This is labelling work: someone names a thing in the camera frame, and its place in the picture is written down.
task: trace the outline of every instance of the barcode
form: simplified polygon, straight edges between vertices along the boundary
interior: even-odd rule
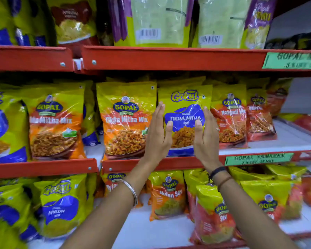
[[[205,35],[199,37],[199,44],[220,45],[222,43],[222,35]]]
[[[161,39],[161,29],[140,29],[136,31],[137,40]]]

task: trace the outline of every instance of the green shelf label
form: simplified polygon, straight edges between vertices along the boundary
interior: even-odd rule
[[[225,166],[248,165],[259,163],[289,162],[294,153],[277,153],[262,155],[237,155],[227,156]]]
[[[311,53],[268,52],[263,69],[311,70]]]

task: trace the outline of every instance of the red metal shelf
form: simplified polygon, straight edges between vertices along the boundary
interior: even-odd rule
[[[0,46],[0,71],[73,72],[73,53],[63,47]]]
[[[301,160],[311,160],[311,150],[310,151],[295,151],[295,152],[279,151],[279,152],[265,152],[265,153],[237,154],[237,155],[219,155],[219,160],[222,164],[225,164],[226,158],[229,156],[235,157],[235,156],[242,156],[242,155],[248,156],[248,155],[278,154],[278,153],[294,153],[294,155],[291,158],[291,161],[293,162],[297,162]],[[105,160],[102,162],[102,173],[129,172],[136,166],[138,162],[139,162],[139,159]],[[155,171],[185,170],[185,169],[198,169],[198,168],[203,168],[203,165],[195,156],[166,157],[159,163]]]
[[[84,46],[82,48],[84,69],[86,70],[306,71],[262,69],[268,52],[311,53],[311,51],[298,50],[112,46]]]
[[[0,178],[55,176],[95,172],[98,172],[96,159],[0,164]]]

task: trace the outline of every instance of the silver bangle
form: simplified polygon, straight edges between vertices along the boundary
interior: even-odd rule
[[[137,194],[134,188],[126,180],[119,179],[118,182],[123,182],[130,189],[131,193],[134,196],[134,207],[136,207],[136,205],[138,204],[138,198],[137,198]]]

